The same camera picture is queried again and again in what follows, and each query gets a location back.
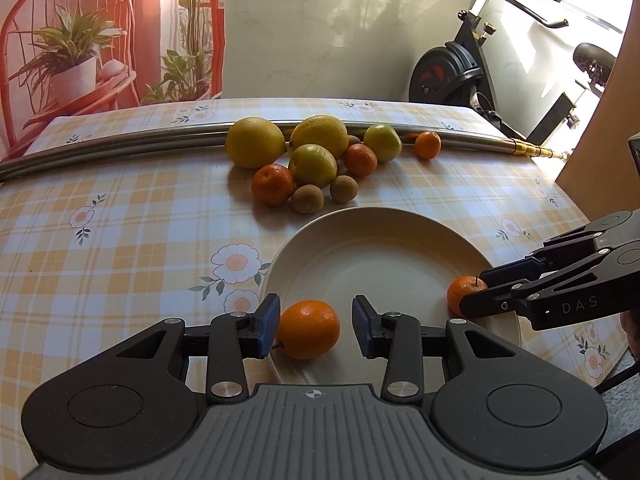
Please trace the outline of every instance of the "white flower pot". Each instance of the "white flower pot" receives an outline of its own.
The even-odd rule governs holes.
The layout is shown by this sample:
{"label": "white flower pot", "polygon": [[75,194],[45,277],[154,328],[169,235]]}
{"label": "white flower pot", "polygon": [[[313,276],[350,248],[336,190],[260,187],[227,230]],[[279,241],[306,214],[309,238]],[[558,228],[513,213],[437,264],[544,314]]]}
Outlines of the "white flower pot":
{"label": "white flower pot", "polygon": [[95,57],[49,78],[51,91],[60,106],[95,90]]}

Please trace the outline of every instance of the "table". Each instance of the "table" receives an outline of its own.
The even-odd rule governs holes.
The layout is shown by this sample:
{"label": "table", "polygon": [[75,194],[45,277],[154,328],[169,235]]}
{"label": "table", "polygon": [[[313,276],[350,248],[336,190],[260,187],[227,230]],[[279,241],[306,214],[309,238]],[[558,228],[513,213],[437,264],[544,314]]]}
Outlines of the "table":
{"label": "table", "polygon": [[[215,100],[57,118],[30,152],[171,124],[252,115],[301,120],[317,113],[500,136],[467,108]],[[256,308],[268,263],[318,215],[257,205],[251,176],[232,167],[222,148],[211,148],[115,160],[1,187],[0,476],[23,476],[34,466],[20,409],[42,382],[158,320],[208,324],[225,312]],[[456,150],[423,162],[406,148],[361,181],[351,205],[436,219],[494,266],[586,221],[530,159]],[[320,214],[339,207],[328,202]],[[617,317],[542,333],[523,319],[521,330],[524,348],[589,384],[600,382],[626,349]],[[264,362],[247,361],[251,383],[272,379]],[[195,358],[187,384],[202,391],[204,375],[203,359]]]}

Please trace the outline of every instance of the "pink flower center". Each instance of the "pink flower center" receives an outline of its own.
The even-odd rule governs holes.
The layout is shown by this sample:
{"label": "pink flower center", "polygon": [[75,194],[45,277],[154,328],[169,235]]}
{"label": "pink flower center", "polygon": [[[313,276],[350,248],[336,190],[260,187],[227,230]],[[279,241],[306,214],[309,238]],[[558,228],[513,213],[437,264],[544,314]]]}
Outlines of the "pink flower center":
{"label": "pink flower center", "polygon": [[251,302],[247,298],[238,298],[234,301],[234,309],[238,312],[247,312],[251,307]]}
{"label": "pink flower center", "polygon": [[242,270],[246,267],[246,264],[249,263],[249,260],[246,259],[246,256],[242,256],[242,254],[232,254],[226,259],[226,268],[229,270]]}

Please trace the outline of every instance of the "white wall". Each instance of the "white wall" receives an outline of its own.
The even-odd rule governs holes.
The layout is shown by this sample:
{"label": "white wall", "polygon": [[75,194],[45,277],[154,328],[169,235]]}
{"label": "white wall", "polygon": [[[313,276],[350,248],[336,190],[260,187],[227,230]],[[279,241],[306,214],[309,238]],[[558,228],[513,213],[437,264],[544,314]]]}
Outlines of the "white wall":
{"label": "white wall", "polygon": [[[593,43],[618,54],[622,34],[606,30],[577,10],[552,0],[520,0],[548,20],[566,18],[569,27],[551,30],[500,0],[487,0],[480,15],[498,31],[483,50],[494,82],[497,104],[505,121],[527,135],[564,91],[574,103],[582,94],[575,83],[586,74],[572,61],[574,48]],[[563,144],[575,143],[591,118],[597,98],[590,92],[578,102],[581,128],[559,132]]]}
{"label": "white wall", "polygon": [[225,0],[222,97],[404,101],[471,0]]}

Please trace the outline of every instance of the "orange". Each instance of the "orange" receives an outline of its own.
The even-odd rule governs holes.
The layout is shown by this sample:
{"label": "orange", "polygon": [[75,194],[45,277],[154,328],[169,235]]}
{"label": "orange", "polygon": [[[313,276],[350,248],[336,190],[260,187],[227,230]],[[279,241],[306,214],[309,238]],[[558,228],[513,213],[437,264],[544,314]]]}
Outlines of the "orange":
{"label": "orange", "polygon": [[340,320],[324,301],[302,300],[280,316],[276,339],[292,359],[314,359],[327,353],[340,336]]}
{"label": "orange", "polygon": [[460,276],[458,279],[453,280],[447,289],[447,304],[450,311],[456,316],[462,316],[460,314],[462,297],[479,290],[487,290],[488,288],[486,283],[477,276]]}
{"label": "orange", "polygon": [[267,205],[285,203],[296,190],[291,172],[279,164],[260,168],[251,179],[251,192]]}
{"label": "orange", "polygon": [[365,144],[352,144],[344,152],[344,165],[354,176],[369,176],[378,167],[378,158]]}
{"label": "orange", "polygon": [[440,136],[434,132],[423,132],[415,139],[415,154],[424,160],[436,158],[441,147]]}

